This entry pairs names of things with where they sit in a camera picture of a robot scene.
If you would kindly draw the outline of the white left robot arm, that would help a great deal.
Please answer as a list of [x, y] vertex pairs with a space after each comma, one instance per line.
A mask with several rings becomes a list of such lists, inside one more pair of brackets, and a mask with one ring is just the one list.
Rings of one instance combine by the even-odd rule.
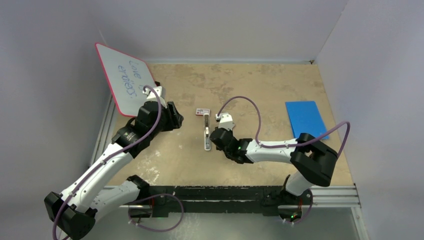
[[151, 194], [150, 185], [136, 175], [109, 193], [100, 192], [120, 169], [150, 146], [158, 133], [179, 129], [183, 120], [172, 101], [165, 105], [145, 102], [138, 115], [117, 131], [104, 153], [78, 180], [61, 193], [50, 192], [45, 197], [53, 228], [60, 228], [66, 239], [80, 240], [119, 205], [153, 203], [156, 196]]

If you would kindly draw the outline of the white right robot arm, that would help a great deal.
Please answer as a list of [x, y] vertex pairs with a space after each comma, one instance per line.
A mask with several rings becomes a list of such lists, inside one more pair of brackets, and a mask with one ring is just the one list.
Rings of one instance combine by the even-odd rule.
[[308, 133], [286, 141], [262, 141], [252, 138], [236, 139], [231, 130], [215, 129], [209, 136], [226, 158], [238, 164], [277, 162], [292, 164], [296, 172], [290, 175], [280, 196], [294, 203], [312, 186], [328, 187], [338, 160], [338, 153]]

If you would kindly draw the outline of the white stapler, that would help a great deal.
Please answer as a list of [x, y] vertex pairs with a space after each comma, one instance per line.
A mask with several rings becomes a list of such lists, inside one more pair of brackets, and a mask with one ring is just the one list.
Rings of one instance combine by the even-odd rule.
[[204, 150], [211, 150], [211, 141], [210, 141], [210, 114], [203, 114], [203, 136], [204, 136]]

